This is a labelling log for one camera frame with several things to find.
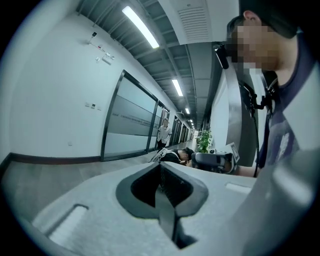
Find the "floor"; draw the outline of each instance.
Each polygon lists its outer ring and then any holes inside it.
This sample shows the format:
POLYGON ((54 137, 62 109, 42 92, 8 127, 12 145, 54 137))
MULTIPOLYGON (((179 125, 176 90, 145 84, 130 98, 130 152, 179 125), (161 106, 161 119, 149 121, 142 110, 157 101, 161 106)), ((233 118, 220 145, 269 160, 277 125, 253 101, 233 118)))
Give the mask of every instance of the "floor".
MULTIPOLYGON (((196 149, 189 140, 170 149, 196 149)), ((38 212, 55 199, 94 176, 149 162, 156 151, 128 159, 69 165, 12 162, 1 180, 8 203, 14 212, 31 222, 38 212)))

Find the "white shirt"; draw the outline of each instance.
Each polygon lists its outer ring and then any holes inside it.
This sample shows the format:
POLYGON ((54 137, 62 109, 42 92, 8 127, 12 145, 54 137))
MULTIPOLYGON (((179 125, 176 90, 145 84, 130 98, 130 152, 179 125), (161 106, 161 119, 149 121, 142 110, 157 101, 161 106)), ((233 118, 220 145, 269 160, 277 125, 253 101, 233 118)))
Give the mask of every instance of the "white shirt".
POLYGON ((163 125, 161 125, 158 131, 159 132, 158 132, 157 141, 161 140, 162 143, 167 143, 169 139, 169 135, 172 134, 171 128, 169 127, 165 128, 163 125))

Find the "black pants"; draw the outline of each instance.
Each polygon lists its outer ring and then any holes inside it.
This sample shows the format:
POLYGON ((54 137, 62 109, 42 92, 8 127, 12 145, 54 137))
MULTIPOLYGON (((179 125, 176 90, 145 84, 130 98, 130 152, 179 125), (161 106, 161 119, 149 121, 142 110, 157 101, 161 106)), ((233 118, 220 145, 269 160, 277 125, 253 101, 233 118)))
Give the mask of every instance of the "black pants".
POLYGON ((162 150, 167 145, 167 143, 162 143, 162 140, 160 139, 157 142, 157 145, 158 145, 158 152, 159 152, 160 150, 162 150))

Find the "neck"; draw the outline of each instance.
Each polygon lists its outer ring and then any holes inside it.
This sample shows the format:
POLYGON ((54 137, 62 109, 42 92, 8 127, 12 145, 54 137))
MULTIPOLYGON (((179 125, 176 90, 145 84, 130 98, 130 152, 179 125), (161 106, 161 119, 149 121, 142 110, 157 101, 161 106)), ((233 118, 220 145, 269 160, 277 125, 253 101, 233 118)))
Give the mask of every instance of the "neck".
POLYGON ((282 86, 291 78, 298 58, 298 38, 295 35, 288 39, 278 36, 278 64, 275 73, 278 85, 282 86))

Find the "green leaves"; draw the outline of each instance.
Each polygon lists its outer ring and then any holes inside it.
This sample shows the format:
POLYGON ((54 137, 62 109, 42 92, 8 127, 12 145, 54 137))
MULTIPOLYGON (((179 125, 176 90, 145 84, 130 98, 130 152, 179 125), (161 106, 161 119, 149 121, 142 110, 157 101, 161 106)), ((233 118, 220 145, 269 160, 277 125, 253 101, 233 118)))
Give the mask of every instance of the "green leaves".
POLYGON ((200 153, 208 153, 208 147, 212 145, 212 135, 211 130, 202 131, 201 136, 198 140, 198 149, 200 153))

